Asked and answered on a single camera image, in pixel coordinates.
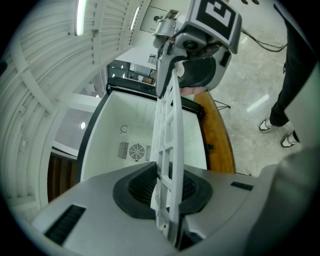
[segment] tiled floor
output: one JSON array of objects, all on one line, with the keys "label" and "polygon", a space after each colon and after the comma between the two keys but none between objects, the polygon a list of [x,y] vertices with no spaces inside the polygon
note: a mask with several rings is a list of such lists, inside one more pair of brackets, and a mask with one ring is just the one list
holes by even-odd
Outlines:
[{"label": "tiled floor", "polygon": [[[275,29],[254,25],[245,28],[263,42],[286,43],[286,31],[279,33]],[[291,149],[280,146],[282,136],[293,130],[290,123],[267,133],[261,133],[258,129],[261,121],[269,116],[282,88],[285,58],[285,49],[280,53],[265,53],[252,39],[242,34],[238,54],[232,56],[223,80],[211,91],[215,100],[231,105],[230,109],[221,110],[221,115],[230,137],[238,173],[258,176],[264,166],[278,163],[288,154],[301,149],[300,144]],[[259,99],[267,97],[266,101],[253,108],[252,105]]]}]

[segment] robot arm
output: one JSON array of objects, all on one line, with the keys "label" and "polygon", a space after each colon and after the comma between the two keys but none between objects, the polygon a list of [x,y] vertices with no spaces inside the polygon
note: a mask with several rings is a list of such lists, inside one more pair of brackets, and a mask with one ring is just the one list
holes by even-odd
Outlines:
[{"label": "robot arm", "polygon": [[183,61],[179,87],[214,89],[238,52],[242,18],[223,0],[191,0],[187,14],[169,10],[153,34],[158,48],[155,90],[161,99],[176,62]]}]

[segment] black pants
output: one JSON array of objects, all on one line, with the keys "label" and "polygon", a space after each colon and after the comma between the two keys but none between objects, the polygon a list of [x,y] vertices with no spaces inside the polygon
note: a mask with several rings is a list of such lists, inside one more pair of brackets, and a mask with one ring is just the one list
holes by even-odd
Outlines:
[{"label": "black pants", "polygon": [[[270,123],[277,127],[284,126],[289,121],[285,109],[305,84],[317,61],[296,29],[286,20],[284,22],[287,29],[285,76],[282,90],[270,114]],[[296,132],[293,135],[299,141]]]}]

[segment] white sneaker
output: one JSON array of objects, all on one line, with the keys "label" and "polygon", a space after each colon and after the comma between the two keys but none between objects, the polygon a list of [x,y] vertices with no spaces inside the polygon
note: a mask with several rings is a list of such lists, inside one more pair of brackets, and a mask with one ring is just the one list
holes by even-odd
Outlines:
[{"label": "white sneaker", "polygon": [[292,148],[297,143],[294,132],[291,132],[289,134],[286,134],[280,141],[281,147],[285,149]]},{"label": "white sneaker", "polygon": [[268,132],[273,127],[273,125],[270,123],[269,117],[262,121],[262,123],[259,126],[260,132]]}]

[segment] black cable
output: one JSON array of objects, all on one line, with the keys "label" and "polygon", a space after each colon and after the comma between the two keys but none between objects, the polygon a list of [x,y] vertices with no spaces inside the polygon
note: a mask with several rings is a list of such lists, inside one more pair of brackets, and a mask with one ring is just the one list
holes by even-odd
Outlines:
[{"label": "black cable", "polygon": [[246,31],[244,28],[241,29],[241,32],[244,33],[245,35],[247,35],[248,37],[250,37],[253,41],[255,41],[260,47],[262,47],[263,49],[269,51],[269,52],[273,52],[273,53],[278,53],[278,52],[281,52],[284,48],[287,47],[287,43],[283,46],[274,46],[272,44],[269,44],[269,43],[265,43],[265,42],[262,42],[260,40],[257,40],[253,35],[251,35],[248,31]]}]

